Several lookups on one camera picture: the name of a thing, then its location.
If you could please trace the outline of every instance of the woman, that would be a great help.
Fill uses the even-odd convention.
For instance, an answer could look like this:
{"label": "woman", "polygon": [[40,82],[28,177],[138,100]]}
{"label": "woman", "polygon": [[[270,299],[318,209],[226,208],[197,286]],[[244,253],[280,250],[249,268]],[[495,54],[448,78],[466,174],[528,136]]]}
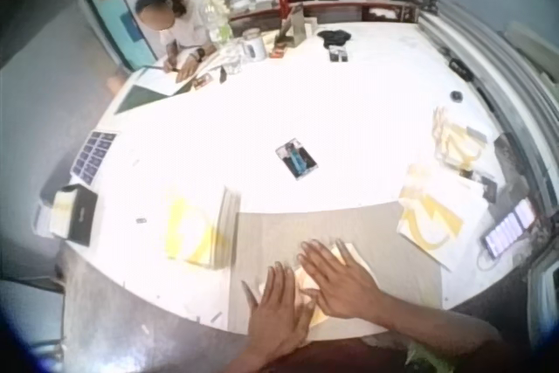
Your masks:
{"label": "woman", "polygon": [[[211,43],[204,26],[205,0],[137,0],[136,14],[152,30],[159,31],[167,49],[163,65],[165,72],[178,72],[176,82],[192,76],[204,57],[216,47]],[[192,49],[180,69],[176,69],[176,57],[181,49]]]}

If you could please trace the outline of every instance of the person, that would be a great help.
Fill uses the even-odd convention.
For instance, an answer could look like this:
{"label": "person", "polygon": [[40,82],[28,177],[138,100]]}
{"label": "person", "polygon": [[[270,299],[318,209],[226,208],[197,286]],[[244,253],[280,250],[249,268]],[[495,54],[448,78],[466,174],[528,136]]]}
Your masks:
{"label": "person", "polygon": [[[512,357],[494,327],[470,316],[420,307],[383,292],[346,246],[340,240],[336,244],[343,263],[322,243],[303,242],[299,261],[320,288],[301,290],[311,298],[304,307],[294,305],[295,278],[290,267],[276,263],[268,268],[260,302],[243,282],[251,311],[248,345],[229,364],[226,373],[249,373],[270,367],[272,371],[374,371],[370,367],[359,370],[355,352],[349,354],[347,364],[339,364],[332,350],[322,352],[326,353],[322,354],[324,363],[311,361],[308,356],[296,356],[312,347],[300,349],[307,338],[315,305],[328,316],[360,318],[405,335],[437,360],[438,357],[450,360],[457,373],[509,371]],[[290,357],[297,358],[295,367],[288,362]],[[405,358],[400,360],[402,368],[398,371],[404,371]],[[431,366],[427,371],[441,370],[433,370]]]}
{"label": "person", "polygon": [[[204,58],[216,47],[204,26],[205,0],[136,0],[135,12],[149,28],[159,31],[167,50],[163,64],[165,72],[177,72],[176,81],[192,76]],[[177,69],[177,57],[182,49],[192,52]]]}

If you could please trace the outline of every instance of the photo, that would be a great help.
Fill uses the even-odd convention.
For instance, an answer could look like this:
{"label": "photo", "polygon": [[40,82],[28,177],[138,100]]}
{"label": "photo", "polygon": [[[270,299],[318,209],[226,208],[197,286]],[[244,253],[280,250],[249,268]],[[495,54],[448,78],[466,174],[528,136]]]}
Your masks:
{"label": "photo", "polygon": [[292,139],[276,149],[276,154],[289,168],[295,179],[300,179],[318,167],[314,159],[297,139]]}

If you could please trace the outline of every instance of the black cloth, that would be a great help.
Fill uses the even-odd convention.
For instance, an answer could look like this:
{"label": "black cloth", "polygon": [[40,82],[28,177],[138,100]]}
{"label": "black cloth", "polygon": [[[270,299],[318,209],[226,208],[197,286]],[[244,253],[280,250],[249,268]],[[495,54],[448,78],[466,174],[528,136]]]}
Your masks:
{"label": "black cloth", "polygon": [[324,48],[328,49],[331,45],[343,46],[351,39],[351,34],[343,30],[320,31],[318,36],[324,38]]}

